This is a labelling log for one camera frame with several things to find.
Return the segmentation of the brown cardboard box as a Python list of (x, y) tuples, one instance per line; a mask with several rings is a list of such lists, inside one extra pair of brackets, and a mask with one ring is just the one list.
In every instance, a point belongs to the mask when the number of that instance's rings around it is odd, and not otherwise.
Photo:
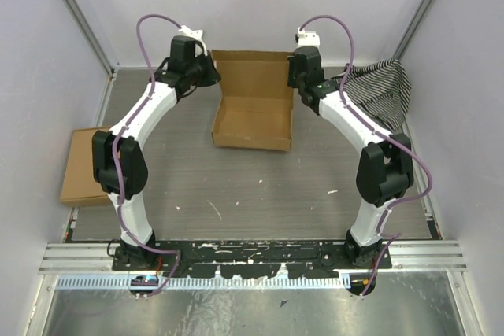
[(221, 100), (212, 126), (217, 147), (289, 151), (294, 91), (289, 52), (213, 50)]
[(109, 204), (107, 194), (94, 181), (91, 148), (95, 132), (107, 130), (107, 127), (93, 127), (73, 132), (60, 194), (63, 205), (89, 207)]

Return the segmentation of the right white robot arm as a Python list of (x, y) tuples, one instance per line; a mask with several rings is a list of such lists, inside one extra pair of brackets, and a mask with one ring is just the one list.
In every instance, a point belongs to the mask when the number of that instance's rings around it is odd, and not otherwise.
[(414, 184), (410, 138), (381, 127), (339, 90), (335, 79), (326, 79), (317, 47), (296, 48), (288, 62), (288, 86), (296, 88), (302, 103), (337, 128), (360, 153), (356, 187), (361, 203), (343, 249), (352, 267), (365, 268), (380, 253), (381, 232), (390, 213), (387, 207)]

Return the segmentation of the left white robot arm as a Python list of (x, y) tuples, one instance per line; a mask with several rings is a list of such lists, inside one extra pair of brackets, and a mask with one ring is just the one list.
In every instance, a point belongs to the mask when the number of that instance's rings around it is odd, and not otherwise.
[(120, 225), (115, 258), (147, 271), (164, 252), (146, 216), (143, 190), (148, 167), (143, 147), (162, 117), (199, 87), (221, 81), (210, 53), (178, 61), (174, 56), (150, 70), (149, 83), (117, 124), (96, 131), (91, 140), (93, 178), (113, 204)]

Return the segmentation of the folded brown cardboard box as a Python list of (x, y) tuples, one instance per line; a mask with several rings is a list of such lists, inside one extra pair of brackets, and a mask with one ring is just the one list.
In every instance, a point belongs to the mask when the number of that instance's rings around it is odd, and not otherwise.
[(73, 132), (60, 194), (63, 205), (89, 207), (109, 204), (107, 194), (94, 181), (91, 148), (95, 132), (107, 130), (107, 127), (93, 127)]

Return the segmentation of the striped cloth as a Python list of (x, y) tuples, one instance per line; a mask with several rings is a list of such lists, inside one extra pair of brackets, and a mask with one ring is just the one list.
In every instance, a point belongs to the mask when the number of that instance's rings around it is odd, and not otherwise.
[(351, 101), (389, 131), (399, 131), (406, 120), (412, 84), (402, 63), (388, 59), (353, 67), (343, 85)]

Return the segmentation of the left aluminium corner post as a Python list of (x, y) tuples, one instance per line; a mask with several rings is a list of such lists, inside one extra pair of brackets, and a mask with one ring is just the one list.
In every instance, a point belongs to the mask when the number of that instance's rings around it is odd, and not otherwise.
[(98, 58), (101, 66), (105, 71), (111, 76), (116, 69), (114, 65), (110, 63), (106, 52), (103, 50), (98, 38), (92, 31), (87, 18), (85, 17), (82, 9), (80, 8), (77, 0), (63, 0), (67, 10), (72, 16), (73, 20), (76, 22), (77, 27), (83, 34), (84, 39), (87, 41), (89, 47), (91, 48), (94, 55)]

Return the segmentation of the aluminium corner post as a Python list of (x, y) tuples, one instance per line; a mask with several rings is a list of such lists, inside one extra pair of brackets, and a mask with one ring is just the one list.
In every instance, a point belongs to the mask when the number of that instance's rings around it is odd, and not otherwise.
[(396, 60), (402, 60), (406, 51), (408, 50), (410, 43), (413, 41), (413, 37), (418, 32), (422, 22), (425, 17), (428, 15), (429, 10), (433, 6), (435, 0), (421, 0), (416, 11), (411, 18), (405, 32), (403, 33), (401, 40), (395, 52), (393, 54), (393, 58)]
[(106, 52), (103, 50), (98, 38), (92, 31), (87, 18), (85, 17), (82, 9), (80, 8), (77, 0), (63, 0), (67, 10), (72, 16), (73, 20), (76, 22), (77, 27), (83, 34), (84, 39), (87, 41), (89, 47), (91, 48), (94, 55), (98, 58), (101, 66), (105, 71), (111, 76), (116, 69), (114, 65), (110, 63)]

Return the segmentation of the right aluminium corner post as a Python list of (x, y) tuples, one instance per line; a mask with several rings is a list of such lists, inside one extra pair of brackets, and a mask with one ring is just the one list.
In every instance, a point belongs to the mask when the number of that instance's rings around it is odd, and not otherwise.
[(416, 11), (411, 18), (405, 32), (403, 33), (401, 40), (395, 52), (393, 54), (393, 58), (396, 60), (402, 60), (406, 51), (408, 50), (410, 43), (413, 41), (413, 37), (418, 32), (422, 22), (425, 17), (428, 15), (429, 10), (433, 6), (435, 0), (421, 0)]

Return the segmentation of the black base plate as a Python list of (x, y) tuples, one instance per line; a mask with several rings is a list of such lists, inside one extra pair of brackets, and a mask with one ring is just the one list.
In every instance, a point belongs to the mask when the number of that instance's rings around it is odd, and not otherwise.
[(333, 240), (172, 240), (158, 241), (155, 248), (169, 254), (146, 252), (127, 247), (115, 248), (114, 271), (159, 271), (164, 277), (225, 279), (236, 275), (244, 279), (272, 278), (281, 268), (288, 277), (334, 278), (340, 270), (370, 270), (380, 255), (374, 249), (352, 262), (341, 241)]

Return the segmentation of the aluminium front rail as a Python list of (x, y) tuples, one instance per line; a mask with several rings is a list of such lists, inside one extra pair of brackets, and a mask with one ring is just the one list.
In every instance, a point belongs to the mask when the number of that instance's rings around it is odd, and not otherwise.
[(329, 277), (339, 271), (368, 271), (374, 267), (399, 271), (464, 271), (465, 259), (457, 242), (399, 240), (377, 252), (351, 260), (341, 241), (171, 241), (161, 249), (180, 254), (127, 257), (115, 242), (49, 244), (40, 272), (84, 274), (94, 272), (169, 271), (178, 277), (273, 277), (287, 271), (294, 277)]

